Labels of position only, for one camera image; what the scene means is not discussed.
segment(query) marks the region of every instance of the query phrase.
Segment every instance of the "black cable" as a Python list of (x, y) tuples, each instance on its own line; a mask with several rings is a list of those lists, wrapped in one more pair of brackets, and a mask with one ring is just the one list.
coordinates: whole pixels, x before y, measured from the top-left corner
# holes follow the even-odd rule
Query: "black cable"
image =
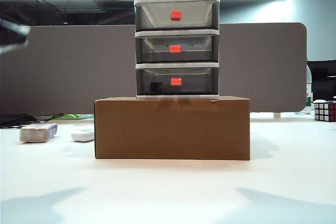
[[(53, 114), (53, 115), (19, 114), (19, 115), (1, 115), (1, 116), (26, 116), (27, 119), (18, 119), (18, 120), (14, 120), (14, 121), (12, 121), (8, 124), (0, 125), (0, 129), (21, 129), (21, 127), (23, 127), (25, 125), (32, 124), (32, 123), (47, 123), (50, 120), (57, 119), (57, 118), (60, 118), (60, 117), (64, 116), (64, 114), (63, 113)], [(51, 116), (51, 117), (46, 118), (46, 119), (39, 119), (38, 120), (38, 119), (35, 118), (35, 116)]]

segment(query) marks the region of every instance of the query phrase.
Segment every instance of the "plastic drawer unit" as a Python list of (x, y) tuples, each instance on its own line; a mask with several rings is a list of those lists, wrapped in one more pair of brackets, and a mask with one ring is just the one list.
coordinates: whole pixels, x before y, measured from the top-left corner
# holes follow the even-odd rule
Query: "plastic drawer unit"
[(136, 62), (218, 62), (218, 30), (140, 31)]
[(135, 30), (219, 28), (219, 0), (135, 0)]
[(218, 63), (136, 65), (138, 98), (218, 97)]

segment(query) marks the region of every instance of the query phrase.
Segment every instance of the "white desk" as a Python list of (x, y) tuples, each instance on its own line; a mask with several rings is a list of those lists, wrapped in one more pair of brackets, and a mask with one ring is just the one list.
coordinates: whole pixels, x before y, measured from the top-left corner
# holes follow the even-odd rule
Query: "white desk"
[(252, 119), (251, 161), (95, 159), (75, 123), (1, 130), (1, 223), (336, 223), (336, 123)]

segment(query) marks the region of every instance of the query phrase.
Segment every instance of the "white computer mouse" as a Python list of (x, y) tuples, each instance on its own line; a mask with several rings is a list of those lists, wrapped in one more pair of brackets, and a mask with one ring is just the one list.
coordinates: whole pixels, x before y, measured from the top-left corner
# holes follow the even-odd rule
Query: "white computer mouse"
[(76, 142), (88, 142), (95, 139), (95, 130), (93, 128), (76, 130), (71, 134), (72, 140)]

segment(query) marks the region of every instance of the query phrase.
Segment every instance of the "brown cardboard box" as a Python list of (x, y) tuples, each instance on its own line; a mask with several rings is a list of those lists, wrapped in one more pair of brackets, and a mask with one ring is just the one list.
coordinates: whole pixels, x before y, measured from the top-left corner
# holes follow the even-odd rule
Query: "brown cardboard box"
[(249, 99), (94, 102), (96, 158), (250, 159)]

